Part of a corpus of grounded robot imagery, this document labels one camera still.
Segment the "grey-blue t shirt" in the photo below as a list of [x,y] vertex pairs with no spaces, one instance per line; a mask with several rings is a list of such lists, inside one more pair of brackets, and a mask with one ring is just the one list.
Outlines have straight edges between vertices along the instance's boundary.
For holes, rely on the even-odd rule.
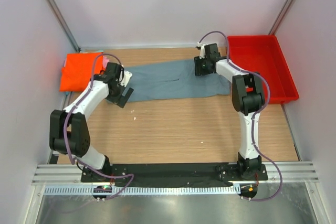
[[193,60],[178,60],[127,67],[132,77],[127,85],[133,92],[129,102],[205,98],[229,95],[230,82],[212,73],[195,75]]

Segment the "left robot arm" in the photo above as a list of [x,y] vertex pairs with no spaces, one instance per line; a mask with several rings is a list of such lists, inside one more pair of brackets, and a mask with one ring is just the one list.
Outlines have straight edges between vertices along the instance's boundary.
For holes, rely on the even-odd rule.
[[121,64],[109,62],[105,70],[91,75],[87,87],[73,103],[50,115],[50,149],[67,155],[71,162],[77,161],[84,172],[92,171],[100,182],[112,177],[112,168],[109,158],[91,145],[87,120],[103,100],[123,108],[134,91],[127,87],[131,78],[132,73]]

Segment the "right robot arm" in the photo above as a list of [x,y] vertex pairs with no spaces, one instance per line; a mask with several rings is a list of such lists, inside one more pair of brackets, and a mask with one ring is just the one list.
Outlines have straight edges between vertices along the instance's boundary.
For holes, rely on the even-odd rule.
[[231,83],[232,104],[239,116],[241,134],[236,173],[243,180],[252,179],[262,165],[258,123],[260,112],[268,103],[263,90],[264,79],[222,57],[217,44],[198,43],[196,48],[200,53],[194,58],[195,75],[216,73]]

